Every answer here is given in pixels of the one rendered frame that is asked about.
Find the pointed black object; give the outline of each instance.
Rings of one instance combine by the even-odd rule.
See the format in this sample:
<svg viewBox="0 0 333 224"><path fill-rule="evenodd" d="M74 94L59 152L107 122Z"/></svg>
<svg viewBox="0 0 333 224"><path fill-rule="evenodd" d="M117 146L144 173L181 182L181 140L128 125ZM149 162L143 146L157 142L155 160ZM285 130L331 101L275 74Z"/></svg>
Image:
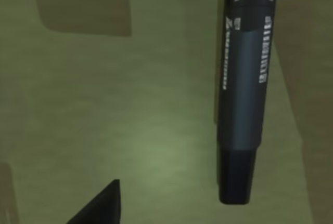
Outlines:
<svg viewBox="0 0 333 224"><path fill-rule="evenodd" d="M120 224L120 180L114 180L67 224Z"/></svg>

